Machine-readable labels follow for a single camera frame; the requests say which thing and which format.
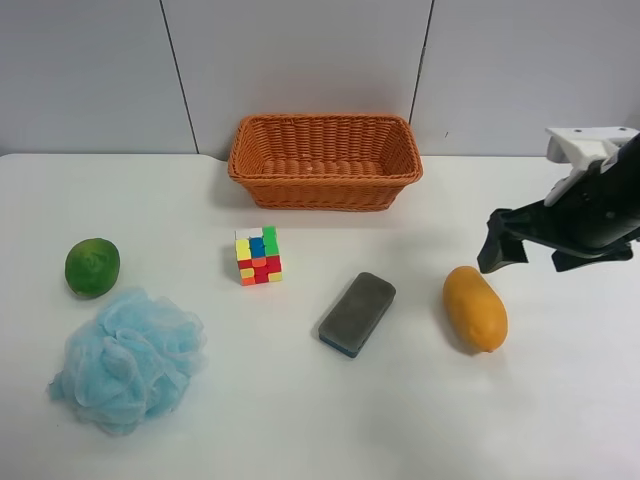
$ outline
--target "green lime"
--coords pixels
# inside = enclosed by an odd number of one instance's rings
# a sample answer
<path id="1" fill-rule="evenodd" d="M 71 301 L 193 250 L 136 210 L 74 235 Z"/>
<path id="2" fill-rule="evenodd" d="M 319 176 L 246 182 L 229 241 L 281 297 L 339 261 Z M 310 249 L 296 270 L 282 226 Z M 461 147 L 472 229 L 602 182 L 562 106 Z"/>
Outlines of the green lime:
<path id="1" fill-rule="evenodd" d="M 120 254 L 103 238 L 90 238 L 75 245 L 64 264 L 64 277 L 71 290 L 82 297 L 107 293 L 118 279 Z"/>

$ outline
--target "wicker basket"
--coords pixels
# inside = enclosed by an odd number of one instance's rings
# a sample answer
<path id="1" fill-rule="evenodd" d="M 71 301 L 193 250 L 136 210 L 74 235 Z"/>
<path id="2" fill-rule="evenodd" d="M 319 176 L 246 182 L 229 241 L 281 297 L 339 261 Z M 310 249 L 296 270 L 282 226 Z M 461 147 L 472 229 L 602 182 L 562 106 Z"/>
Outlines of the wicker basket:
<path id="1" fill-rule="evenodd" d="M 422 176 L 393 115 L 256 115 L 236 135 L 229 176 L 265 208 L 377 211 Z"/>

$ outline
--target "white wall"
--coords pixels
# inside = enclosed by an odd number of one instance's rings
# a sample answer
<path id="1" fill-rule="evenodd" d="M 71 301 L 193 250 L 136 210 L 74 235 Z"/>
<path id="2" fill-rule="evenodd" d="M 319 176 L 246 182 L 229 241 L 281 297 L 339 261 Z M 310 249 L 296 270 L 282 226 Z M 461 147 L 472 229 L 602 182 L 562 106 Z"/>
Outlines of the white wall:
<path id="1" fill-rule="evenodd" d="M 540 155 L 547 126 L 637 124 L 639 0 L 436 0 L 422 153 Z"/>
<path id="2" fill-rule="evenodd" d="M 158 0 L 0 2 L 0 153 L 195 152 Z"/>
<path id="3" fill-rule="evenodd" d="M 164 0 L 201 153 L 252 113 L 409 116 L 429 0 Z"/>

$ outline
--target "blue mesh sponge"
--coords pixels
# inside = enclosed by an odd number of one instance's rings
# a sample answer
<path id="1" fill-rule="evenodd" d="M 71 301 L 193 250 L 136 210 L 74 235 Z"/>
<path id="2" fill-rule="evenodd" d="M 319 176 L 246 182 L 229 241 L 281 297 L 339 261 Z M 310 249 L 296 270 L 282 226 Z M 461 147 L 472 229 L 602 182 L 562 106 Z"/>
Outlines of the blue mesh sponge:
<path id="1" fill-rule="evenodd" d="M 126 435 L 175 409 L 204 365 L 202 324 L 166 298 L 127 290 L 67 340 L 63 370 L 49 385 L 82 421 Z"/>

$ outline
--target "basket rim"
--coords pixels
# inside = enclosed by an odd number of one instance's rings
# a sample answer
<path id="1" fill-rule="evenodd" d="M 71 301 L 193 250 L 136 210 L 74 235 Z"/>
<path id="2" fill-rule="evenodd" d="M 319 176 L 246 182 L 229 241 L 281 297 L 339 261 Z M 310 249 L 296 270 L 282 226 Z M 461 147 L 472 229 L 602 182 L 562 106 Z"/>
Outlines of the basket rim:
<path id="1" fill-rule="evenodd" d="M 287 175 L 287 174 L 270 174 L 265 175 L 262 173 L 257 174 L 245 174 L 239 172 L 236 168 L 235 159 L 239 155 L 239 145 L 242 137 L 245 134 L 247 126 L 253 122 L 266 120 L 270 118 L 276 118 L 281 120 L 296 120 L 296 119 L 309 119 L 309 118 L 369 118 L 375 120 L 387 120 L 393 123 L 399 124 L 402 130 L 407 133 L 409 140 L 409 147 L 414 159 L 414 169 L 408 173 L 393 174 L 393 175 L 354 175 L 344 176 L 342 174 L 323 174 L 323 175 Z M 354 185 L 360 183 L 361 180 L 369 181 L 371 186 L 406 186 L 411 183 L 417 182 L 423 174 L 422 159 L 415 142 L 415 138 L 411 132 L 409 123 L 399 115 L 389 113 L 269 113 L 269 114 L 255 114 L 244 117 L 238 127 L 236 136 L 233 140 L 231 148 L 231 155 L 229 156 L 229 176 L 238 183 L 260 185 L 264 183 L 270 183 L 272 180 L 278 180 L 278 183 L 287 184 L 299 184 L 300 182 L 306 183 L 315 182 L 318 180 L 331 180 L 332 185 Z"/>

